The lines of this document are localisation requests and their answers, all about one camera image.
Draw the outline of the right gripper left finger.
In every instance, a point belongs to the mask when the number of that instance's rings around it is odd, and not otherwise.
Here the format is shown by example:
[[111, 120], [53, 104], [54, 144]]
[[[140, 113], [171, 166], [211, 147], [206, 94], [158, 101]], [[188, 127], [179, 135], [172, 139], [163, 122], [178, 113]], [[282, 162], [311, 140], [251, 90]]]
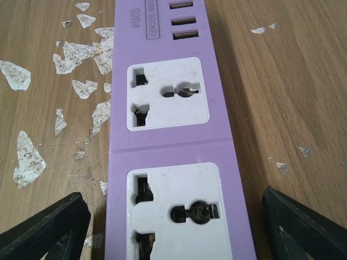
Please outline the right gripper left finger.
[[73, 192], [1, 234], [1, 259], [80, 259], [91, 213]]

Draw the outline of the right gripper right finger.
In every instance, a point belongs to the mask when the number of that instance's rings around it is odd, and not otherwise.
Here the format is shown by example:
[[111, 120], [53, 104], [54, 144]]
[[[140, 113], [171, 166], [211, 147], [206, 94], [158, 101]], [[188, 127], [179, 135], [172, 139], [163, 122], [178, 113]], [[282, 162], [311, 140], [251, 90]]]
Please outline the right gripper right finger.
[[274, 259], [346, 259], [346, 228], [271, 186], [261, 203]]

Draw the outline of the purple power strip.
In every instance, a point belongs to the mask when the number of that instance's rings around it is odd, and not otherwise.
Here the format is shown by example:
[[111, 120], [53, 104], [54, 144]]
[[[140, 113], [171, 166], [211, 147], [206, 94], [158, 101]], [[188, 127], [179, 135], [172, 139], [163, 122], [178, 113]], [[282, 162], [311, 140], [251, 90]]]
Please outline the purple power strip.
[[203, 1], [116, 1], [106, 259], [255, 259]]

